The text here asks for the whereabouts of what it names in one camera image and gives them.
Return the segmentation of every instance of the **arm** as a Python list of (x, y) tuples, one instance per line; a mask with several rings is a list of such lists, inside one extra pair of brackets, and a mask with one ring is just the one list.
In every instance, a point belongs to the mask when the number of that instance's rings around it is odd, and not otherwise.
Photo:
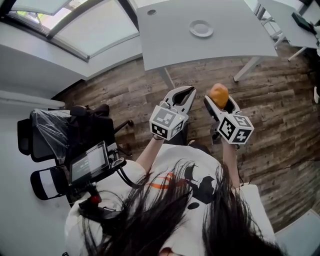
[(230, 180), (234, 188), (240, 187), (239, 173), (237, 167), (237, 154), (235, 145), (228, 144), (222, 137), (223, 162), (228, 168)]
[(163, 145), (164, 141), (164, 139), (157, 140), (152, 138), (149, 144), (144, 149), (144, 151), (136, 160), (136, 162), (143, 167), (147, 174), (150, 172), (151, 166), (153, 165), (156, 156), (159, 150), (161, 149), (161, 146)]

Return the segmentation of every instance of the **orange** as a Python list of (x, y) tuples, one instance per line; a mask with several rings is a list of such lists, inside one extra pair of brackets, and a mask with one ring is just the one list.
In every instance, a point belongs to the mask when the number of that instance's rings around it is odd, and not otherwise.
[(221, 83), (216, 83), (210, 93), (209, 98), (220, 108), (223, 109), (229, 99), (228, 88)]

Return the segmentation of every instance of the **black chair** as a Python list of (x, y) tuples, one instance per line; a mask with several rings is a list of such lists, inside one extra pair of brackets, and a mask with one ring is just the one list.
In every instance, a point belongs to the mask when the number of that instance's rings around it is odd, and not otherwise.
[[(52, 177), (53, 184), (49, 186), (54, 186), (56, 190), (56, 195), (49, 196), (47, 195), (46, 186), (43, 185), (41, 180), (41, 172), (50, 172)], [(33, 188), (33, 192), (37, 198), (40, 200), (50, 200), (53, 198), (58, 198), (66, 195), (68, 193), (69, 183), (66, 178), (66, 174), (60, 166), (55, 166), (43, 170), (34, 171), (30, 176), (31, 186)]]
[[(75, 106), (70, 113), (71, 116), (57, 110), (35, 109), (29, 119), (17, 123), (19, 151), (24, 155), (30, 155), (34, 162), (55, 159), (58, 165), (35, 171), (30, 177), (33, 191), (41, 200), (67, 195), (69, 203), (72, 203), (67, 193), (68, 179), (63, 168), (68, 168), (72, 159), (101, 141), (105, 141), (107, 145), (116, 142), (116, 132), (126, 125), (134, 125), (132, 120), (127, 120), (114, 128), (112, 119), (108, 117), (109, 106), (106, 104), (94, 110)], [(127, 156), (131, 155), (122, 148), (118, 149)], [(57, 191), (55, 196), (50, 197), (46, 194), (40, 175), (45, 171), (50, 172)]]

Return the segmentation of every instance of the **white table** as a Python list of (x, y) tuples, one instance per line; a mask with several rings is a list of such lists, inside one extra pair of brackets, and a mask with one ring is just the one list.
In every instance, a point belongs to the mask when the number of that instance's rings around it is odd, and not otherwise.
[[(274, 43), (243, 0), (169, 0), (137, 9), (144, 69), (158, 70), (169, 88), (166, 67), (222, 57), (253, 57), (234, 77), (250, 72), (261, 57), (277, 57)], [(210, 37), (189, 31), (196, 20), (213, 27)]]
[(288, 59), (289, 61), (302, 53), (306, 48), (319, 48), (315, 35), (299, 27), (294, 18), (292, 18), (292, 13), (297, 13), (295, 8), (274, 0), (258, 0), (258, 2), (271, 15), (272, 19), (281, 29), (278, 34), (281, 32), (282, 34), (274, 46), (277, 47), (281, 41), (286, 38), (290, 45), (302, 47), (301, 50)]

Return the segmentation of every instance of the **small screen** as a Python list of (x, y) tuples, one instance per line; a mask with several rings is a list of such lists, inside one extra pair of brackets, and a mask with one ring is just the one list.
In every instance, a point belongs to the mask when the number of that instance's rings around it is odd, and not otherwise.
[(98, 171), (106, 164), (103, 147), (98, 147), (95, 150), (86, 154), (85, 157), (72, 164), (72, 182), (95, 171)]

